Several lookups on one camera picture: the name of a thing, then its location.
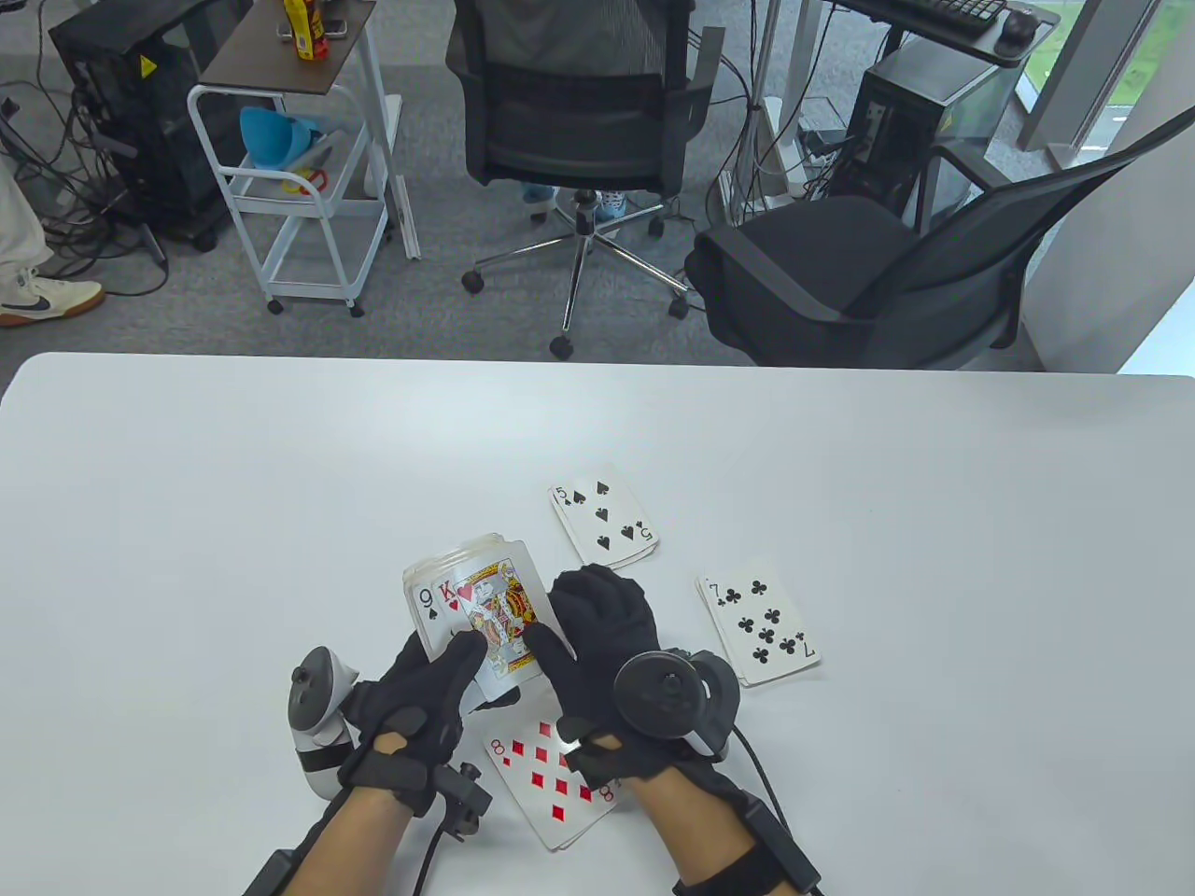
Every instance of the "white pants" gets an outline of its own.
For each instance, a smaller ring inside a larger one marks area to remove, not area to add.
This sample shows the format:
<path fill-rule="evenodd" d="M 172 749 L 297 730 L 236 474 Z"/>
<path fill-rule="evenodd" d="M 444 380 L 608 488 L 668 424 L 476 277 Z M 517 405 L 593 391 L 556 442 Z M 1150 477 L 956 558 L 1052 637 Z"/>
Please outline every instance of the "white pants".
<path fill-rule="evenodd" d="M 29 207 L 6 162 L 0 161 L 0 288 L 24 268 L 36 268 L 54 257 L 45 231 Z"/>

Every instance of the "computer mouse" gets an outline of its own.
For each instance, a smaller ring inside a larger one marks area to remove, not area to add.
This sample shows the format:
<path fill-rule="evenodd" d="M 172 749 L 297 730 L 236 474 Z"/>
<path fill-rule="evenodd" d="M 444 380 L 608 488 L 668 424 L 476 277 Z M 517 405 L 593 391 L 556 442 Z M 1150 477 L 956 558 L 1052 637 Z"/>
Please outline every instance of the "computer mouse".
<path fill-rule="evenodd" d="M 1040 19 L 1031 12 L 1010 10 L 1004 20 L 1004 30 L 995 41 L 995 51 L 1001 56 L 1016 56 L 1037 33 Z"/>

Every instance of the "hand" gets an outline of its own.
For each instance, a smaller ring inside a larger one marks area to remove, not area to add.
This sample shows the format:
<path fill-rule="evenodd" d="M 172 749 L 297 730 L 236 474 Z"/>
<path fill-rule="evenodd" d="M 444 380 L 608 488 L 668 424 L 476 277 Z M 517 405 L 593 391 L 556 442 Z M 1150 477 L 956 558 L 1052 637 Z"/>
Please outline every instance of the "hand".
<path fill-rule="evenodd" d="M 429 663 L 411 634 L 390 671 L 357 685 L 344 704 L 361 745 L 341 766 L 341 784 L 393 791 L 416 817 L 427 815 L 435 800 L 431 769 L 452 760 L 460 743 L 460 700 L 485 652 L 480 632 L 461 632 Z"/>
<path fill-rule="evenodd" d="M 614 677 L 626 661 L 660 650 L 643 589 L 594 564 L 557 578 L 550 599 L 577 658 L 540 622 L 527 626 L 523 640 L 560 700 L 560 735 L 583 743 L 570 762 L 594 786 L 668 768 L 675 748 L 632 729 L 614 705 Z"/>

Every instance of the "blue funnel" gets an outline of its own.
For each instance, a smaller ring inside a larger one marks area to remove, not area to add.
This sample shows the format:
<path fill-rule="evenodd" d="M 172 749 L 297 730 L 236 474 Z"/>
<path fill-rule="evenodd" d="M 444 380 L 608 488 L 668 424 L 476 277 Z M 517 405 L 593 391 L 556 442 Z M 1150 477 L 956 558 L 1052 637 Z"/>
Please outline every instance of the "blue funnel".
<path fill-rule="evenodd" d="M 284 171 L 311 148 L 319 133 L 315 122 L 280 115 L 272 109 L 240 110 L 240 136 L 253 165 L 265 171 Z"/>

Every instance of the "playing card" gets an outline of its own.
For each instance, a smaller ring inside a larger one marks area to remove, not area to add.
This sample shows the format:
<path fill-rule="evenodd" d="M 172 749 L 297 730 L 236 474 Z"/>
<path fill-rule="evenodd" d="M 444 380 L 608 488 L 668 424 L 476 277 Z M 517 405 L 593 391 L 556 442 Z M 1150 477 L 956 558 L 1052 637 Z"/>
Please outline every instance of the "playing card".
<path fill-rule="evenodd" d="M 549 495 L 583 563 L 619 569 L 660 544 L 655 526 L 612 466 L 553 486 Z"/>
<path fill-rule="evenodd" d="M 523 695 L 514 706 L 470 717 L 482 745 L 544 846 L 564 849 L 601 820 L 619 800 L 621 785 L 586 786 L 570 772 L 556 720 L 560 705 L 551 691 Z"/>
<path fill-rule="evenodd" d="M 791 675 L 821 659 L 770 560 L 753 560 L 728 575 L 703 576 L 698 590 L 744 686 Z"/>
<path fill-rule="evenodd" d="M 456 632 L 474 628 L 485 636 L 489 650 L 473 679 L 485 700 L 540 674 L 522 639 L 531 622 L 543 621 L 568 646 L 521 541 L 498 535 L 474 539 L 409 569 L 403 588 L 429 658 L 440 656 Z"/>

